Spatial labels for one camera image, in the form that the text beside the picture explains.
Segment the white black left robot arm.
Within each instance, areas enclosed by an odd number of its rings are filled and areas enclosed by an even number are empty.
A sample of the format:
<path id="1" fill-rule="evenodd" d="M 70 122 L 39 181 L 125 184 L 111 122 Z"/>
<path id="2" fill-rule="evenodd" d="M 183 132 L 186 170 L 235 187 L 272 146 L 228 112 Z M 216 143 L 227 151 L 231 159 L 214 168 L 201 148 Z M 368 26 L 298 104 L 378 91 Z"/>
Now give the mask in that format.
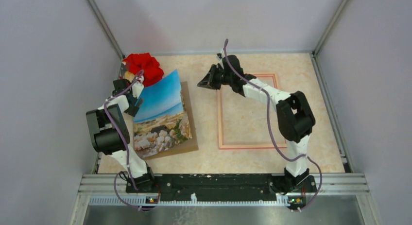
<path id="1" fill-rule="evenodd" d="M 133 143 L 124 115 L 134 116 L 143 100 L 140 94 L 144 85 L 139 79 L 113 81 L 112 96 L 102 106 L 86 112 L 86 122 L 91 144 L 98 153 L 115 159 L 124 169 L 126 179 L 143 192 L 154 190 L 156 180 L 146 161 L 133 149 Z"/>

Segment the pink wooden picture frame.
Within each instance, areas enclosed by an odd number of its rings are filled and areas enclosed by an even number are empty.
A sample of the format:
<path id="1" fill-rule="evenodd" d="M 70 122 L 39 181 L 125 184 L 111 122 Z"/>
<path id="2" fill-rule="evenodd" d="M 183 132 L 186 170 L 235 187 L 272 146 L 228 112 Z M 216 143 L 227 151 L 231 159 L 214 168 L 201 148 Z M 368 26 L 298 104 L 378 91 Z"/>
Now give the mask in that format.
<path id="1" fill-rule="evenodd" d="M 266 104 L 234 93 L 229 86 L 217 91 L 218 148 L 272 149 Z"/>

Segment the landscape beach photo print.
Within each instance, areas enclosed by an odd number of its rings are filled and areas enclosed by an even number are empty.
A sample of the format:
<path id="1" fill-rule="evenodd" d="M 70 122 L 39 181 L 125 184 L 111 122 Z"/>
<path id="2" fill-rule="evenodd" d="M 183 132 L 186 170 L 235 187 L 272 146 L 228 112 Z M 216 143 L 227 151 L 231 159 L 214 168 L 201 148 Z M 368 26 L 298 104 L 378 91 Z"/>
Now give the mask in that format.
<path id="1" fill-rule="evenodd" d="M 133 118 L 134 151 L 139 157 L 159 154 L 192 138 L 178 70 L 144 88 L 140 98 L 144 101 Z"/>

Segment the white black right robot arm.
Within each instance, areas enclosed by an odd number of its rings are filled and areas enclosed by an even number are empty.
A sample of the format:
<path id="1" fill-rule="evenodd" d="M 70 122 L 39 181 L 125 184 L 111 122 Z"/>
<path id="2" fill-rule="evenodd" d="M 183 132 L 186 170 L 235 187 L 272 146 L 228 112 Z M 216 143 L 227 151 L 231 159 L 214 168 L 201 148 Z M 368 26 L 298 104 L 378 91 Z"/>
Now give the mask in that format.
<path id="1" fill-rule="evenodd" d="M 252 74 L 244 73 L 235 55 L 217 55 L 219 61 L 211 65 L 198 87 L 219 90 L 222 86 L 249 99 L 266 104 L 267 122 L 270 111 L 277 115 L 278 129 L 286 140 L 287 153 L 278 153 L 287 161 L 285 186 L 291 192 L 304 187 L 309 176 L 307 152 L 315 117 L 303 92 L 289 93 L 272 87 Z"/>

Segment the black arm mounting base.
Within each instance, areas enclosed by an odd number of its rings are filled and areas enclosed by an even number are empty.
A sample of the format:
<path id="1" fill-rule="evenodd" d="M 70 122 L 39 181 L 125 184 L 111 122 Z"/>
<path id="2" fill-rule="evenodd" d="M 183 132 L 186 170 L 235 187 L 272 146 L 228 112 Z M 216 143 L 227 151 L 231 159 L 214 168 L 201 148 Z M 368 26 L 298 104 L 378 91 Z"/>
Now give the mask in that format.
<path id="1" fill-rule="evenodd" d="M 127 181 L 127 193 L 153 193 L 161 202 L 257 202 L 275 201 L 283 195 L 316 192 L 314 176 L 296 183 L 283 174 L 156 174 L 150 180 Z"/>

